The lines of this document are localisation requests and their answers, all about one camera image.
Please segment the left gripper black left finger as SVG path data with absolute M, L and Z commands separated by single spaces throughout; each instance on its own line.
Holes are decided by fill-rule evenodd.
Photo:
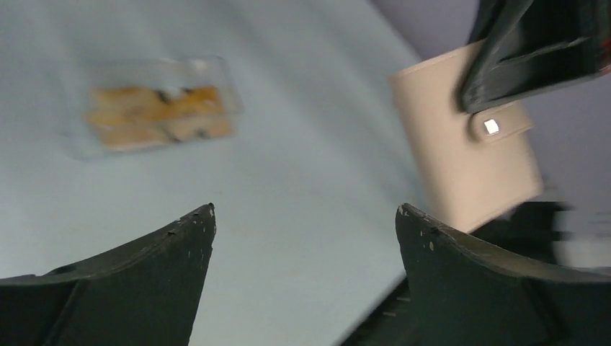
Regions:
M 3 345 L 187 345 L 216 234 L 208 203 L 44 275 L 1 280 Z

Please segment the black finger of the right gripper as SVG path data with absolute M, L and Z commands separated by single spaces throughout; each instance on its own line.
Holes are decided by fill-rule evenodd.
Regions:
M 610 72 L 609 1 L 480 1 L 480 48 L 459 91 L 468 113 Z

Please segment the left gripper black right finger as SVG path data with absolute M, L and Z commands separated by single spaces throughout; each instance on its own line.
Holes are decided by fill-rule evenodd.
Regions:
M 557 203 L 466 234 L 405 203 L 396 234 L 423 345 L 608 345 L 610 277 L 541 260 Z

